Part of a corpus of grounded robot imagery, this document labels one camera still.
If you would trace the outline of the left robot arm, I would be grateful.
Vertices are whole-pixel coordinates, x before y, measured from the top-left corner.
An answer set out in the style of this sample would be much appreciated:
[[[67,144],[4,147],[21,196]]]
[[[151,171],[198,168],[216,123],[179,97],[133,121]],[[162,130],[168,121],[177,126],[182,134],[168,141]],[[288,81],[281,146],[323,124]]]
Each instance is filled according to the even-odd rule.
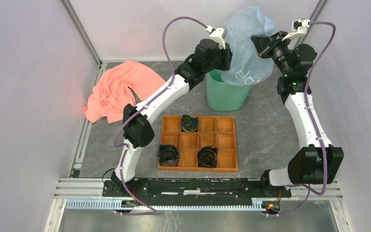
[[[207,73],[212,70],[229,70],[231,59],[232,52],[228,43],[202,39],[194,53],[174,69],[162,87],[137,105],[129,103],[125,106],[122,127],[117,133],[124,137],[124,141],[115,145],[122,147],[123,151],[111,177],[114,191],[119,196],[127,197],[132,192],[130,181],[135,176],[140,154],[155,136],[151,126],[154,120],[176,99],[201,83]]]

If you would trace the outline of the green plastic trash bin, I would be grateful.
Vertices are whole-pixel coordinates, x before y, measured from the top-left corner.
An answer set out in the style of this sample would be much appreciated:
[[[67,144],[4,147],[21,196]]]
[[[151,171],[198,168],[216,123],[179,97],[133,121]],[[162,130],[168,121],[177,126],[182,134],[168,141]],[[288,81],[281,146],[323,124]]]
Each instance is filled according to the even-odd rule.
[[[239,110],[250,89],[250,86],[232,86],[224,83],[217,70],[209,72],[206,77],[207,103],[214,111]]]

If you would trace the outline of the translucent blue plastic trash bag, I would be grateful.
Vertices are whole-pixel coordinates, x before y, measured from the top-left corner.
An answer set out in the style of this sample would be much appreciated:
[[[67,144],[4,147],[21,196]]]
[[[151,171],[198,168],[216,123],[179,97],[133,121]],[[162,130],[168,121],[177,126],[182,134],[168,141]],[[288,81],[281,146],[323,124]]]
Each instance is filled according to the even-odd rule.
[[[258,6],[239,10],[222,23],[227,29],[225,41],[232,52],[230,69],[220,71],[222,80],[232,86],[256,85],[272,75],[274,62],[257,55],[252,36],[271,36],[276,24]]]

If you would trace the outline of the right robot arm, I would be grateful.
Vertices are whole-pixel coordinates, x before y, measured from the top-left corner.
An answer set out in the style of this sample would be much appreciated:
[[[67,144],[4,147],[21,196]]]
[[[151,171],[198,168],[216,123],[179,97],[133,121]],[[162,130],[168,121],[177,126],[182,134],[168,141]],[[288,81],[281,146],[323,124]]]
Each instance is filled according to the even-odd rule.
[[[260,192],[272,197],[281,186],[303,184],[328,185],[334,181],[344,158],[341,147],[335,147],[324,133],[313,106],[308,71],[317,53],[308,44],[289,49],[288,33],[279,31],[272,36],[252,36],[251,41],[260,58],[272,59],[282,73],[277,92],[289,111],[300,142],[300,149],[285,168],[266,170],[262,175]]]

